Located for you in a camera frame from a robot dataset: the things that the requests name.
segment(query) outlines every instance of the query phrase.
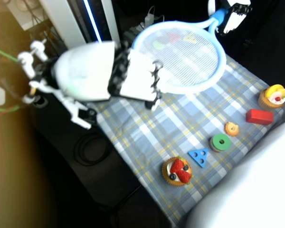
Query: plaid tablecloth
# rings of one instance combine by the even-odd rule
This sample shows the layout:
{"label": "plaid tablecloth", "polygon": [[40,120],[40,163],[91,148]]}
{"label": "plaid tablecloth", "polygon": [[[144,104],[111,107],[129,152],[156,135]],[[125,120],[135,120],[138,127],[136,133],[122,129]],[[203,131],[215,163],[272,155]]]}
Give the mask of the plaid tablecloth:
{"label": "plaid tablecloth", "polygon": [[[245,121],[248,110],[259,109],[258,95],[268,85],[233,59],[227,62],[215,86],[198,94],[165,94],[154,112],[124,98],[93,105],[100,127],[174,227],[269,129],[285,121],[285,106],[274,111],[275,123],[268,126]],[[239,136],[230,138],[226,152],[210,150],[201,168],[187,152],[209,148],[209,139],[224,133],[228,121],[239,125]],[[169,185],[161,175],[163,163],[178,155],[193,169],[194,178],[184,187]]]}

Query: blue racket handle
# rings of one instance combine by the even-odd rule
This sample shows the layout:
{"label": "blue racket handle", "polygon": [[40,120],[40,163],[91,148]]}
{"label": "blue racket handle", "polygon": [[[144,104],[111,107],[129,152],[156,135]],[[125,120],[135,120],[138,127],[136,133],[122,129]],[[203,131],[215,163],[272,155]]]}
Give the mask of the blue racket handle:
{"label": "blue racket handle", "polygon": [[210,16],[210,18],[215,18],[216,20],[218,20],[219,23],[218,23],[217,26],[220,26],[223,23],[224,18],[227,15],[227,13],[228,13],[228,10],[226,10],[226,9],[219,9],[214,14],[212,14]]}

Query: blue triangular block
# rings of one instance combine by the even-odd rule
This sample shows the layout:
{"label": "blue triangular block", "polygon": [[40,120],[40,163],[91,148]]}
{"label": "blue triangular block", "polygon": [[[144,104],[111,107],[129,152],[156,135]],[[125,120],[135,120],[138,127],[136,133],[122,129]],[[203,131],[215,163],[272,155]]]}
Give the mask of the blue triangular block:
{"label": "blue triangular block", "polygon": [[200,165],[200,167],[204,168],[207,161],[207,155],[208,155],[208,149],[201,149],[197,151],[189,151],[188,154],[191,158],[196,161],[197,164]]}

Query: blue light strip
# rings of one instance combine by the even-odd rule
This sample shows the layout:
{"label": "blue light strip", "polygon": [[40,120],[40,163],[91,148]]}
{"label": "blue light strip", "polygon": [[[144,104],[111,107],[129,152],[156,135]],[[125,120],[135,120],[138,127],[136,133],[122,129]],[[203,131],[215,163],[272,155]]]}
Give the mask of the blue light strip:
{"label": "blue light strip", "polygon": [[100,35],[99,35],[99,32],[98,32],[98,29],[97,29],[97,26],[96,26],[96,23],[95,23],[95,20],[94,20],[94,17],[93,17],[93,14],[92,14],[92,11],[91,11],[90,4],[89,4],[89,2],[87,0],[84,0],[84,4],[85,4],[85,8],[87,10],[87,13],[89,15],[89,18],[91,20],[92,26],[94,28],[94,31],[95,31],[96,37],[98,39],[98,42],[102,43]]}

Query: strawberry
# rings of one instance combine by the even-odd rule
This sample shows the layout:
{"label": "strawberry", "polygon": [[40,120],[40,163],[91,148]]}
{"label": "strawberry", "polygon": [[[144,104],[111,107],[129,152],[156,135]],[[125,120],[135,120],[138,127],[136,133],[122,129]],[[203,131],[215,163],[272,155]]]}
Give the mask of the strawberry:
{"label": "strawberry", "polygon": [[176,171],[176,175],[179,177],[180,181],[185,184],[189,183],[191,178],[191,174],[184,170]]}
{"label": "strawberry", "polygon": [[174,172],[176,172],[176,171],[178,171],[178,170],[181,170],[184,166],[185,166],[185,165],[184,165],[184,163],[182,162],[182,160],[178,158],[178,159],[176,159],[176,160],[174,161],[174,163],[172,164],[171,169],[170,169],[170,173],[174,173]]}

